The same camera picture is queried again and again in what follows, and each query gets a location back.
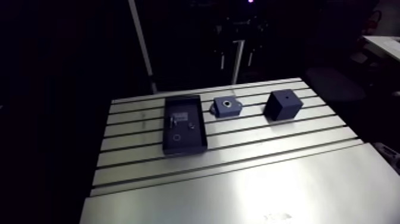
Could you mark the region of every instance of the dark blue cube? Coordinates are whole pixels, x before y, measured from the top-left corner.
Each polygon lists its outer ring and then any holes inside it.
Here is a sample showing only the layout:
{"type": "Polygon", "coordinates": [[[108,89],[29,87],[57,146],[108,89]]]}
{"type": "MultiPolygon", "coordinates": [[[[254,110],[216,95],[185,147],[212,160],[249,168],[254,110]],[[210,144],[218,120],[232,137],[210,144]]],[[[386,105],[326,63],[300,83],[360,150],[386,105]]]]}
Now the dark blue cube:
{"type": "Polygon", "coordinates": [[[265,105],[264,115],[272,120],[292,119],[302,106],[303,102],[291,89],[273,91],[265,105]]]}

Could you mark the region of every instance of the metal stand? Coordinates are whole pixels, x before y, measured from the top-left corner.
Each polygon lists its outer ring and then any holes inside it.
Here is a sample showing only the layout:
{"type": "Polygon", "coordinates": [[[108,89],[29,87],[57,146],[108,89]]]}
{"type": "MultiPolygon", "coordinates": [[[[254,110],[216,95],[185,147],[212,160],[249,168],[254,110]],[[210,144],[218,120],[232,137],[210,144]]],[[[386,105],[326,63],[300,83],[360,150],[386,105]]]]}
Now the metal stand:
{"type": "Polygon", "coordinates": [[[240,62],[242,61],[243,48],[245,46],[245,40],[238,40],[238,41],[233,41],[233,42],[237,43],[237,50],[236,50],[235,66],[233,68],[233,76],[232,76],[231,85],[235,85],[236,82],[238,81],[240,62]]]}

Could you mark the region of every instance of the small screw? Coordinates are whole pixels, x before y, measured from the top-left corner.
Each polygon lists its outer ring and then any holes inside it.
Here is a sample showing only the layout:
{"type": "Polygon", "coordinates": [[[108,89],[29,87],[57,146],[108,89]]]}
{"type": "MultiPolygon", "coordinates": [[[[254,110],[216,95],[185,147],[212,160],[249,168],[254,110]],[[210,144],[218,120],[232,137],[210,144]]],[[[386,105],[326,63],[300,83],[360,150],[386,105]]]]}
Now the small screw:
{"type": "Polygon", "coordinates": [[[192,123],[189,123],[188,126],[189,126],[189,129],[194,129],[195,128],[195,125],[192,124],[192,123]]]}

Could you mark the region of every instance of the open dark blue case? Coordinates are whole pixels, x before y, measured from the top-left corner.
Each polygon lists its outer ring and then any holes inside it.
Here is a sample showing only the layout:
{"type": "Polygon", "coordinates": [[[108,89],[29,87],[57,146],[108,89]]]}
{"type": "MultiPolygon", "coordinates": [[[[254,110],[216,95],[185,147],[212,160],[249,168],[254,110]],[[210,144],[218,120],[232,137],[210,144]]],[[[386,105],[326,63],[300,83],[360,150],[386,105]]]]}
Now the open dark blue case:
{"type": "Polygon", "coordinates": [[[199,95],[168,97],[164,107],[164,154],[195,154],[207,150],[199,95]]]}

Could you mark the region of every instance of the metal pole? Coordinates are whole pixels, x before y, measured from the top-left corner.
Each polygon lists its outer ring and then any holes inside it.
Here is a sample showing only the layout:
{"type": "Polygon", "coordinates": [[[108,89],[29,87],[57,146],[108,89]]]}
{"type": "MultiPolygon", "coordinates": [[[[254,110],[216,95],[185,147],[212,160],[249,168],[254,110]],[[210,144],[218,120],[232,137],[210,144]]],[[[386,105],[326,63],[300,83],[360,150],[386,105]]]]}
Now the metal pole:
{"type": "Polygon", "coordinates": [[[233,68],[232,85],[238,81],[238,74],[240,69],[240,62],[242,61],[243,47],[245,46],[245,40],[233,41],[237,43],[235,66],[233,68]]]}
{"type": "MultiPolygon", "coordinates": [[[[133,23],[135,24],[137,38],[139,39],[139,45],[140,45],[140,48],[142,50],[143,59],[145,61],[147,74],[148,74],[149,77],[151,77],[151,76],[153,76],[153,71],[151,69],[149,54],[147,52],[145,38],[143,36],[143,31],[142,31],[142,26],[140,26],[139,14],[138,14],[138,11],[136,9],[135,0],[128,0],[128,2],[129,2],[130,12],[131,12],[132,17],[133,17],[133,23]]],[[[152,88],[153,94],[156,94],[157,93],[157,88],[155,86],[155,83],[153,83],[152,80],[151,80],[151,88],[152,88]]]]}

